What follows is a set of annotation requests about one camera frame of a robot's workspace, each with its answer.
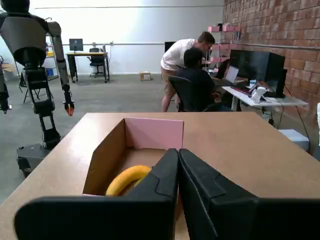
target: white wall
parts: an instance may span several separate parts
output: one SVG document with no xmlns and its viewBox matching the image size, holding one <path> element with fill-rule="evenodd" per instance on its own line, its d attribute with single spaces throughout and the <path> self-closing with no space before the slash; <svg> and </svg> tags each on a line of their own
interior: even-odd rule
<svg viewBox="0 0 320 240">
<path fill-rule="evenodd" d="M 65 53 L 70 38 L 90 44 L 85 51 L 92 42 L 113 41 L 113 46 L 107 45 L 111 73 L 160 73 L 164 42 L 197 38 L 208 26 L 222 22 L 223 0 L 33 0 L 30 12 L 60 24 Z M 219 33 L 214 37 L 220 40 Z M 12 62 L 2 39 L 0 51 Z M 77 57 L 76 63 L 80 74 L 93 71 L 86 57 Z"/>
</svg>

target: robot leg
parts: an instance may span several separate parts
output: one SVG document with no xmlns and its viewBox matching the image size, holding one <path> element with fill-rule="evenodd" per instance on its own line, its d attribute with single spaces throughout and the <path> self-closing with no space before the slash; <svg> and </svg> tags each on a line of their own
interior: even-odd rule
<svg viewBox="0 0 320 240">
<path fill-rule="evenodd" d="M 11 106 L 8 103 L 8 98 L 9 93 L 7 85 L 5 84 L 4 71 L 0 64 L 0 110 L 2 110 L 4 114 L 7 113 L 7 110 L 11 109 Z"/>
<path fill-rule="evenodd" d="M 43 67 L 38 68 L 24 68 L 23 69 L 23 78 L 28 86 L 29 96 L 33 102 L 33 111 L 35 114 L 39 115 L 41 128 L 43 131 L 43 147 L 45 149 L 53 149 L 61 139 L 60 134 L 56 129 L 54 122 L 53 111 L 55 110 L 55 103 L 52 99 L 52 95 L 49 89 L 48 78 L 46 70 Z M 36 101 L 34 95 L 32 94 L 33 90 L 45 89 L 46 91 L 46 100 Z M 46 128 L 44 118 L 49 117 L 51 121 L 51 128 Z"/>
</svg>

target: white t-shirt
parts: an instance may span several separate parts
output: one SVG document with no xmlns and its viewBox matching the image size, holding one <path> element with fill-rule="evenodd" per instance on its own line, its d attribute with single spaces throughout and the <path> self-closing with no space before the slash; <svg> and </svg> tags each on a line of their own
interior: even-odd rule
<svg viewBox="0 0 320 240">
<path fill-rule="evenodd" d="M 176 41 L 163 55 L 161 59 L 161 67 L 171 71 L 177 71 L 179 70 L 179 67 L 184 68 L 185 51 L 191 49 L 195 42 L 195 39 L 182 39 Z"/>
</svg>

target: gray floor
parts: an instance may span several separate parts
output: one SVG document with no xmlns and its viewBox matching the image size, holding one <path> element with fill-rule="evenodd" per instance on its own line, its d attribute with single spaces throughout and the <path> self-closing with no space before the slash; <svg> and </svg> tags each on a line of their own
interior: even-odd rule
<svg viewBox="0 0 320 240">
<path fill-rule="evenodd" d="M 153 77 L 152 81 L 140 82 L 138 75 L 113 76 L 108 84 L 102 78 L 80 77 L 79 83 L 71 84 L 76 107 L 73 117 L 68 117 L 64 110 L 64 95 L 59 80 L 51 81 L 50 89 L 56 108 L 54 120 L 59 133 L 62 136 L 67 134 L 88 112 L 160 112 L 164 86 L 159 75 Z M 17 82 L 10 81 L 7 85 L 13 110 L 6 115 L 0 112 L 0 204 L 24 180 L 16 162 L 17 148 L 39 143 L 42 138 L 39 118 L 33 113 L 31 101 L 27 98 L 23 104 L 24 94 L 20 92 Z M 170 105 L 169 111 L 175 111 L 174 104 Z M 276 113 L 274 116 L 277 122 L 279 116 Z M 301 123 L 287 116 L 283 117 L 281 128 L 296 129 L 304 134 Z M 319 132 L 313 129 L 309 132 L 315 144 Z"/>
</svg>

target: red brick wall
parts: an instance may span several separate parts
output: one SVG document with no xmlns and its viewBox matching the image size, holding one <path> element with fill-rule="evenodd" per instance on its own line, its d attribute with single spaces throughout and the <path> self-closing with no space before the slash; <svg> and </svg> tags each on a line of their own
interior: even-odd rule
<svg viewBox="0 0 320 240">
<path fill-rule="evenodd" d="M 320 0 L 224 0 L 224 23 L 241 26 L 240 43 L 315 47 L 287 49 L 238 45 L 285 56 L 286 86 L 291 94 L 309 103 L 301 109 L 309 124 L 316 125 L 320 102 Z M 228 42 L 232 34 L 224 34 Z M 295 109 L 286 107 L 289 113 Z"/>
</svg>

